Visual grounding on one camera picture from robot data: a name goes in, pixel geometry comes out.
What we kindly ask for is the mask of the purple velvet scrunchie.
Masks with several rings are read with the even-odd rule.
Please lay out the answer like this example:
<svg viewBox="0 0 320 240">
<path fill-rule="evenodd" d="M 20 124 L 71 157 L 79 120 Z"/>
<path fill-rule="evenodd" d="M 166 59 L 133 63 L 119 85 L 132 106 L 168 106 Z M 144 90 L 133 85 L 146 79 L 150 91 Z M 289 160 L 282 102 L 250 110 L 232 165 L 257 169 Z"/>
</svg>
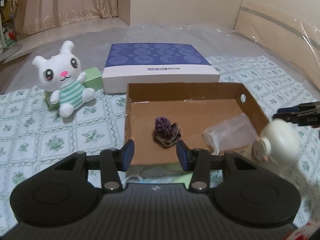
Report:
<svg viewBox="0 0 320 240">
<path fill-rule="evenodd" d="M 157 117 L 154 121 L 153 137 L 165 148 L 170 148 L 182 137 L 180 125 L 171 123 L 167 117 Z"/>
</svg>

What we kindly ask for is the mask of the brown cardboard tray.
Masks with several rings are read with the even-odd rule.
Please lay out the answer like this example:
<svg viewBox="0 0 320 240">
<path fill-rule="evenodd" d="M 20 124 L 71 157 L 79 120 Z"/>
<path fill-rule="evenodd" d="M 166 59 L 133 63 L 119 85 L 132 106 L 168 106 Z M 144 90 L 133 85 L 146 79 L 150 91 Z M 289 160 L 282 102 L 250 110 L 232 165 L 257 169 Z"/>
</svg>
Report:
<svg viewBox="0 0 320 240">
<path fill-rule="evenodd" d="M 175 147 L 164 148 L 153 139 L 154 121 L 164 116 L 182 129 L 190 148 L 207 148 L 205 129 L 246 114 L 257 133 L 269 119 L 241 83 L 131 83 L 127 86 L 125 140 L 132 139 L 131 164 L 178 163 Z"/>
</svg>

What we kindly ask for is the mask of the blue white flat box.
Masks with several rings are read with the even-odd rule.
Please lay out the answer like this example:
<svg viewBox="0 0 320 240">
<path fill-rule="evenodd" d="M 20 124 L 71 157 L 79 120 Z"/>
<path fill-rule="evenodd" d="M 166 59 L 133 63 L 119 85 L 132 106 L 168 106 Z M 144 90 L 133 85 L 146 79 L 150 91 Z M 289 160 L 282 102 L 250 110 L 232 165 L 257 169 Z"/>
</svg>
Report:
<svg viewBox="0 0 320 240">
<path fill-rule="evenodd" d="M 191 44 L 112 44 L 102 74 L 106 94 L 129 83 L 218 82 L 220 74 Z"/>
</svg>

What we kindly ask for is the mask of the pink curtain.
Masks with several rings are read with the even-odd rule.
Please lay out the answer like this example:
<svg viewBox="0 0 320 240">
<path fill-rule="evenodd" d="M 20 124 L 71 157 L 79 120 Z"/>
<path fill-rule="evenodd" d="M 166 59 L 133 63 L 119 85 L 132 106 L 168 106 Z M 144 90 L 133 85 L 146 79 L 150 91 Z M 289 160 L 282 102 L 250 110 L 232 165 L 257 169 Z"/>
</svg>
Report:
<svg viewBox="0 0 320 240">
<path fill-rule="evenodd" d="M 118 16 L 118 0 L 13 0 L 16 33 L 32 35 L 96 18 Z"/>
</svg>

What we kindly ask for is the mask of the blue surgical mask stack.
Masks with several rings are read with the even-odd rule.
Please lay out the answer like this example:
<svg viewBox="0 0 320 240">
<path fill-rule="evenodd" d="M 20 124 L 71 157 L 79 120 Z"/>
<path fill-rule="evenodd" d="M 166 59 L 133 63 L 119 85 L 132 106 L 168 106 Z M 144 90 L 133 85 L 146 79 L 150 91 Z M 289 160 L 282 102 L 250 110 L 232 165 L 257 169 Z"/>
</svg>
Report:
<svg viewBox="0 0 320 240">
<path fill-rule="evenodd" d="M 119 172 L 123 185 L 127 183 L 171 184 L 188 186 L 192 173 L 184 172 L 178 165 L 134 166 L 126 172 Z"/>
</svg>

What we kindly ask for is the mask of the clear mesh pouch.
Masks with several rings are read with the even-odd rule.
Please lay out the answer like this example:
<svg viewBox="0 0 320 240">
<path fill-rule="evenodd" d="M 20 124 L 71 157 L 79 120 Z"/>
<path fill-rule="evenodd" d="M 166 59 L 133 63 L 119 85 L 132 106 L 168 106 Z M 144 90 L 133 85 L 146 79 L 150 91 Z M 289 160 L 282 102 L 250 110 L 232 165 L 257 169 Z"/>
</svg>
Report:
<svg viewBox="0 0 320 240">
<path fill-rule="evenodd" d="M 236 117 L 207 128 L 203 139 L 213 155 L 225 151 L 242 151 L 258 137 L 248 116 L 242 113 Z"/>
</svg>

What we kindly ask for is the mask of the floral green white tablecloth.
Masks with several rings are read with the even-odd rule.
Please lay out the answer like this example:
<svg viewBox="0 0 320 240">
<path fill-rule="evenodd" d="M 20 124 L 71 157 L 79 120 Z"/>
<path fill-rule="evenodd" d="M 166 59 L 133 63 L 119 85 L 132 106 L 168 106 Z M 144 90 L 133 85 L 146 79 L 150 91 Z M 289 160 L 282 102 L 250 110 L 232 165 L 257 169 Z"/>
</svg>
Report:
<svg viewBox="0 0 320 240">
<path fill-rule="evenodd" d="M 311 102 L 313 95 L 265 56 L 211 56 L 208 62 L 222 82 L 243 83 L 266 116 L 278 108 Z M 60 161 L 75 150 L 89 154 L 124 142 L 126 97 L 97 92 L 97 99 L 63 120 L 49 111 L 39 86 L 1 96 L 1 233 L 16 219 L 9 197 L 16 185 Z M 298 187 L 302 204 L 295 224 L 319 219 L 319 135 L 316 129 L 295 126 L 302 147 L 296 163 L 285 173 Z"/>
</svg>

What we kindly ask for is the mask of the cream thermos bottle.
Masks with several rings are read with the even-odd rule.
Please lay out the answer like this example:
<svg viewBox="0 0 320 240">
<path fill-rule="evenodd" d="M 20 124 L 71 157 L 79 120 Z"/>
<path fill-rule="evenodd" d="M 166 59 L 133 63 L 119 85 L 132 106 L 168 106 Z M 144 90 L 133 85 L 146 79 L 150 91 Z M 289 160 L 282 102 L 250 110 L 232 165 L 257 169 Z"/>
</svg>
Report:
<svg viewBox="0 0 320 240">
<path fill-rule="evenodd" d="M 281 119 L 267 124 L 253 141 L 246 157 L 283 177 L 295 164 L 301 150 L 297 133 Z"/>
</svg>

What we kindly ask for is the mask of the white bunny plush toy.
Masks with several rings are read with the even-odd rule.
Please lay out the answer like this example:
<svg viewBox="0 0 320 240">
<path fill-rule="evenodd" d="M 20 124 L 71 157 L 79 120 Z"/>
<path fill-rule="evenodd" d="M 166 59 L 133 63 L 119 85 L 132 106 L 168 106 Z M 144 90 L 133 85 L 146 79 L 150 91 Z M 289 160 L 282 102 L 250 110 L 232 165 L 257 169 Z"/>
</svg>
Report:
<svg viewBox="0 0 320 240">
<path fill-rule="evenodd" d="M 50 92 L 51 104 L 59 104 L 59 116 L 67 118 L 84 103 L 95 98 L 95 90 L 86 88 L 86 73 L 81 71 L 80 60 L 72 53 L 74 43 L 65 41 L 59 54 L 45 59 L 34 57 L 42 88 Z"/>
</svg>

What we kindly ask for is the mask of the wooden headboard in plastic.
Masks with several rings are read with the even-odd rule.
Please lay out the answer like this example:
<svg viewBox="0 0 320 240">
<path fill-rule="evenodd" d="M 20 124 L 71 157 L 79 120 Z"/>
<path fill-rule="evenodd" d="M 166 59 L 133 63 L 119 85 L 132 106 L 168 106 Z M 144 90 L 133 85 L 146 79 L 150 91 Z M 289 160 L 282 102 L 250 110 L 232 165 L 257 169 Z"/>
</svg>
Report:
<svg viewBox="0 0 320 240">
<path fill-rule="evenodd" d="M 319 88 L 319 29 L 300 18 L 243 0 L 234 31 L 295 66 Z"/>
</svg>

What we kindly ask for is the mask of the green small box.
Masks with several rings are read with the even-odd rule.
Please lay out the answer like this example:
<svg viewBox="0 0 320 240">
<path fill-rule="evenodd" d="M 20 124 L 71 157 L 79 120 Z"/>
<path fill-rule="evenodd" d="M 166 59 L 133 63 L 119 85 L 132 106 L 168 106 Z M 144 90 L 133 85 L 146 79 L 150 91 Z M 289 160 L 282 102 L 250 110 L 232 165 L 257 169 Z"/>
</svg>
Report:
<svg viewBox="0 0 320 240">
<path fill-rule="evenodd" d="M 86 73 L 86 81 L 83 83 L 86 88 L 93 88 L 95 91 L 103 89 L 102 73 L 97 67 L 89 68 L 83 71 Z M 56 109 L 59 107 L 59 104 L 52 105 L 50 103 L 51 92 L 44 92 L 45 102 L 49 110 Z"/>
</svg>

